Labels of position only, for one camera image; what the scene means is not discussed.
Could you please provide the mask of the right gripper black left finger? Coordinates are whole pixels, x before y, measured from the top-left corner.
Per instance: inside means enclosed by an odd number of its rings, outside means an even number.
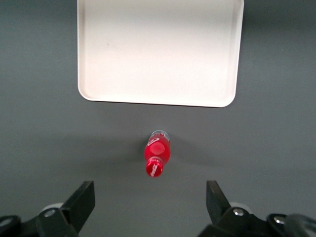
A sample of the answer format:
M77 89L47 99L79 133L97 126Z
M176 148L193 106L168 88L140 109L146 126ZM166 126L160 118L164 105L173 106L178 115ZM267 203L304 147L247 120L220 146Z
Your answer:
M38 236L78 237L94 207L94 182L84 181L60 207L46 208L37 216Z

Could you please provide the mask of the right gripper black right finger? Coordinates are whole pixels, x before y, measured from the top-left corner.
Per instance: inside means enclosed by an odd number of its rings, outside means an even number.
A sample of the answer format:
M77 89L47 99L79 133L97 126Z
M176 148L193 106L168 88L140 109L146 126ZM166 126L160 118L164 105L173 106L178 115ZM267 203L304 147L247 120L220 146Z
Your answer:
M216 181L206 182L206 207L211 224L200 237L270 237L267 222L245 208L232 206Z

